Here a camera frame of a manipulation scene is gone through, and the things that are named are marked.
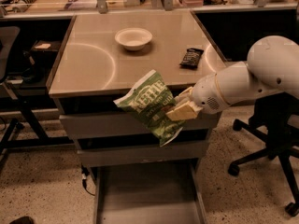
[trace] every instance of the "open drawer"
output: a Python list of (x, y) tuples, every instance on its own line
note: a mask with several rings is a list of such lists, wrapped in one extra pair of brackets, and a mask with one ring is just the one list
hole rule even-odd
[(94, 212), (94, 224), (206, 223), (187, 160), (98, 168)]

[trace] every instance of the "floor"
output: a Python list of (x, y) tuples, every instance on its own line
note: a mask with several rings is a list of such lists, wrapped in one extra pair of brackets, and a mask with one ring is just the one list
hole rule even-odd
[[(231, 107), (212, 132), (196, 174), (207, 223), (299, 223), (299, 216), (284, 212), (292, 194), (277, 159), (244, 165), (239, 177), (227, 174), (231, 161), (263, 147), (246, 132), (232, 131), (235, 118), (246, 121), (252, 112), (252, 105)], [(64, 134), (58, 120), (41, 123), (49, 136)], [(33, 136), (26, 126), (18, 138)], [(298, 177), (299, 161), (292, 160), (292, 165)], [(90, 178), (87, 189), (94, 193)], [(35, 224), (91, 224), (93, 207), (94, 197), (81, 184), (80, 161), (73, 146), (9, 149), (1, 156), (1, 224), (22, 216), (32, 217)]]

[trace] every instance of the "desk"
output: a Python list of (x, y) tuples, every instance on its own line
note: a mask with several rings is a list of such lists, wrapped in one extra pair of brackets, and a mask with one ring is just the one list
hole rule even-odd
[[(126, 51), (115, 42), (114, 35), (127, 27), (141, 27), (151, 31), (152, 41), (138, 52)], [(205, 51), (197, 70), (179, 67), (187, 48)], [(150, 163), (158, 162), (162, 166), (153, 164), (156, 174), (160, 167), (168, 170), (162, 164), (168, 161), (191, 161), (192, 168), (196, 170), (206, 153), (211, 130), (216, 127), (220, 117), (220, 114), (202, 114), (198, 119), (189, 120), (176, 140), (165, 147), (159, 147), (158, 140), (137, 120), (117, 109), (113, 100), (128, 92), (151, 69), (157, 70), (171, 91), (177, 92), (193, 85), (200, 77), (222, 68), (224, 63), (221, 57), (189, 10), (87, 14), (76, 17), (50, 84), (49, 94), (61, 111), (61, 122), (68, 136), (74, 140), (83, 165), (91, 170), (97, 183), (94, 223), (101, 223), (102, 217), (106, 220), (114, 218), (114, 222), (108, 223), (140, 223), (140, 215), (146, 215), (153, 204), (137, 204), (139, 200), (135, 202), (134, 207), (137, 205), (139, 208), (138, 215), (129, 215), (127, 212), (132, 213), (131, 208), (127, 208), (126, 214), (122, 214), (120, 210), (123, 206), (111, 206), (108, 201), (109, 209), (103, 203), (102, 194), (100, 195), (103, 192), (108, 194), (109, 191), (101, 188), (106, 187), (107, 183), (112, 187), (112, 182), (119, 182), (119, 179), (103, 179), (101, 176), (108, 174), (115, 177), (119, 172), (122, 175), (130, 173), (130, 168), (129, 171), (119, 171), (120, 166), (146, 163), (147, 166), (143, 167), (148, 170), (152, 168), (148, 167)], [(140, 172), (140, 167), (132, 167), (132, 172), (137, 172), (133, 170)], [(160, 194), (162, 189), (168, 192), (164, 182), (166, 181), (158, 184), (150, 182), (150, 186), (158, 185)], [(197, 200), (197, 204), (190, 203), (190, 199), (180, 199), (180, 203), (175, 200), (178, 202), (176, 208), (166, 208), (168, 211), (156, 223), (191, 223), (182, 221), (182, 217), (190, 216), (188, 210), (198, 213), (199, 217), (194, 223), (205, 223), (199, 192), (194, 193), (197, 199), (192, 201)], [(114, 201), (118, 203), (118, 195), (112, 194), (109, 197), (112, 200), (116, 198)], [(159, 206), (160, 201), (155, 199), (155, 205)], [(186, 208), (186, 202), (192, 206), (191, 209)], [(127, 214), (129, 219), (124, 220), (122, 215)], [(148, 218), (150, 221), (157, 217), (148, 215)]]

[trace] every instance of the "small black package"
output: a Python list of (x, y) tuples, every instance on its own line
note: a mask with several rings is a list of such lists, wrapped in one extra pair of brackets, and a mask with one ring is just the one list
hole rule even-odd
[(180, 66), (182, 68), (197, 69), (203, 53), (204, 51), (202, 49), (187, 49), (187, 53), (180, 63)]

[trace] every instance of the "white bowl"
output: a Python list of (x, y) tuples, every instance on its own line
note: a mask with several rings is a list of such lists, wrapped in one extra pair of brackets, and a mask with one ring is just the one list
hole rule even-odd
[(126, 49), (136, 51), (143, 49), (152, 39), (152, 34), (142, 28), (126, 28), (115, 34), (115, 40)]

